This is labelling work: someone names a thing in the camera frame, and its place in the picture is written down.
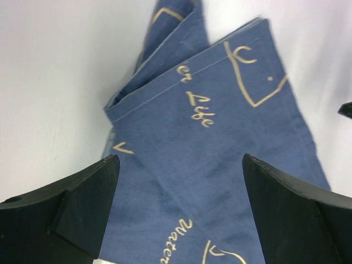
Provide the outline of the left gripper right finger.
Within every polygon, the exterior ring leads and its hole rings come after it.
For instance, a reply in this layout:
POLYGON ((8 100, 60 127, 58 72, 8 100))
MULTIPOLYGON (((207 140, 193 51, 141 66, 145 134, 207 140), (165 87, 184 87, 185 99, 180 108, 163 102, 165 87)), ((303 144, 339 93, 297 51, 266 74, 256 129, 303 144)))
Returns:
POLYGON ((244 180, 266 263, 351 263, 351 198, 245 154, 244 180))

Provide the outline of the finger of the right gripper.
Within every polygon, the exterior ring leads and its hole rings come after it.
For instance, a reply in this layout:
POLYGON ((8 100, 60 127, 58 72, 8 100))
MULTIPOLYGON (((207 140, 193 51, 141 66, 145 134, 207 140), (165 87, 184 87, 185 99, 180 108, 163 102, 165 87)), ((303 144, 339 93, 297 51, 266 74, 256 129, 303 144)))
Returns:
POLYGON ((352 102, 342 104, 338 110, 338 114, 347 118, 352 118, 352 102))

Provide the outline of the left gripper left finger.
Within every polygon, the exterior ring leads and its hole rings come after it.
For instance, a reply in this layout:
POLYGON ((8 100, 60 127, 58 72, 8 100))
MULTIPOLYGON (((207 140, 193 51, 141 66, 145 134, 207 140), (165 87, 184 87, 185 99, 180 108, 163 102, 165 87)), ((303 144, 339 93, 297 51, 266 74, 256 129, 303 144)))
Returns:
POLYGON ((118 156, 1 202, 1 263, 93 263, 120 171, 118 156))

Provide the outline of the blue cloth placemat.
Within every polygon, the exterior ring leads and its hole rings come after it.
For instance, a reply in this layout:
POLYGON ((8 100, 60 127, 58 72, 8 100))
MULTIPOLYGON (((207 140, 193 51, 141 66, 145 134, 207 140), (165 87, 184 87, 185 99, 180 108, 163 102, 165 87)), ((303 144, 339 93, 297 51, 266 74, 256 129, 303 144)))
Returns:
POLYGON ((200 1, 158 1, 134 75, 105 112, 120 173, 103 260, 263 263, 246 153, 329 188, 267 19, 210 45, 200 1))

